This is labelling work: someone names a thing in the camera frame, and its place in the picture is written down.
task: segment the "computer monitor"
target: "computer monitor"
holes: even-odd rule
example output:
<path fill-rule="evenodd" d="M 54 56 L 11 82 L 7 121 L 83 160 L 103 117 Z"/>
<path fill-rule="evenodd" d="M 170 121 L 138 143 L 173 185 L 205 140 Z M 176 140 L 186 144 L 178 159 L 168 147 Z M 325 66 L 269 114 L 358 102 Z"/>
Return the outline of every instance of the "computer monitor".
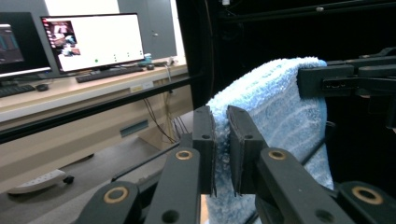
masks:
<path fill-rule="evenodd" d="M 49 71 L 31 13 L 0 12 L 0 81 Z"/>
<path fill-rule="evenodd" d="M 61 74 L 144 60 L 136 13 L 41 17 Z"/>

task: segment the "microfiber towel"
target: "microfiber towel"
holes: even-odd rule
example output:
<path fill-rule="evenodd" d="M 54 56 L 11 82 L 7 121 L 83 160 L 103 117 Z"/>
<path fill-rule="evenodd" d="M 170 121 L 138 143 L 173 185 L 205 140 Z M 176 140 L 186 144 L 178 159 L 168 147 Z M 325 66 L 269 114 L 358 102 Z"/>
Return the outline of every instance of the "microfiber towel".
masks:
<path fill-rule="evenodd" d="M 240 77 L 207 103 L 216 123 L 218 142 L 217 197 L 206 197 L 210 224 L 245 223 L 255 211 L 254 195 L 233 194 L 227 106 L 245 109 L 269 147 L 286 149 L 301 161 L 324 137 L 327 112 L 323 98 L 300 98 L 298 70 L 326 65 L 315 57 L 274 60 Z M 332 189 L 325 145 L 304 168 L 319 184 Z"/>

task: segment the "desk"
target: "desk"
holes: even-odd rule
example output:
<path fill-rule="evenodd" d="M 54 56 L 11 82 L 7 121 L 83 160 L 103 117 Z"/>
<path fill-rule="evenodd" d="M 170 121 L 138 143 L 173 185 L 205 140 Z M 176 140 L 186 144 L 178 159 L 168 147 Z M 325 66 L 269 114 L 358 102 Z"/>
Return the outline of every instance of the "desk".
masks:
<path fill-rule="evenodd" d="M 188 75 L 187 65 L 183 62 L 170 66 L 170 71 L 172 79 Z M 1 98 L 0 130 L 95 105 L 167 81 L 168 73 L 164 67 L 80 84 L 74 77 L 55 79 L 49 84 L 48 91 L 32 91 Z M 167 114 L 175 118 L 192 111 L 190 86 L 178 88 L 174 93 L 169 95 L 167 105 L 164 102 L 167 93 L 148 98 L 157 120 L 165 126 Z M 113 146 L 122 141 L 120 130 L 142 121 L 148 127 L 134 134 L 158 149 L 167 147 L 143 101 L 0 145 L 0 192 Z"/>

